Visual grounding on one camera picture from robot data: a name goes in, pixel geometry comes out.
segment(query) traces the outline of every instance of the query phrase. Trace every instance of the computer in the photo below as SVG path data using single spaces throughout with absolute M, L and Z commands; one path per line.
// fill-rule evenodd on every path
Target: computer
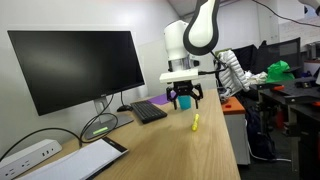
M 130 31 L 8 31 L 39 116 L 144 85 Z M 85 134 L 101 135 L 116 125 L 100 116 Z M 118 125 L 132 119 L 118 114 Z

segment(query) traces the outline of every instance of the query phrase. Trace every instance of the black keyboard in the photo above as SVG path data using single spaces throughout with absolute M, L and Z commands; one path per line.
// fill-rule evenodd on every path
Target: black keyboard
M 139 101 L 131 103 L 133 112 L 138 116 L 143 124 L 167 117 L 167 113 L 163 112 L 157 106 L 149 101 Z

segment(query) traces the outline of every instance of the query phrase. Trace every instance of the black bag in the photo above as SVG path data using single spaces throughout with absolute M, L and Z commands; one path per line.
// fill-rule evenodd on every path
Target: black bag
M 251 152 L 254 156 L 267 159 L 276 159 L 274 141 L 269 133 L 261 134 L 260 115 L 253 107 L 246 109 L 247 134 Z

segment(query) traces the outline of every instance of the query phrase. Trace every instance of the power outlet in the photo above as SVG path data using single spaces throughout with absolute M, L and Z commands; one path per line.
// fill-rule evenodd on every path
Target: power outlet
M 0 162 L 0 179 L 13 179 L 61 150 L 61 145 L 51 139 L 27 147 Z

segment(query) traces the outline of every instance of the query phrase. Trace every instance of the yellow marker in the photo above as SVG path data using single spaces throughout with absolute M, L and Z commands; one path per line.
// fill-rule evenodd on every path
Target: yellow marker
M 198 129 L 199 117 L 200 117 L 199 114 L 196 114 L 194 116 L 193 124 L 192 124 L 192 127 L 191 127 L 192 131 L 196 131 Z

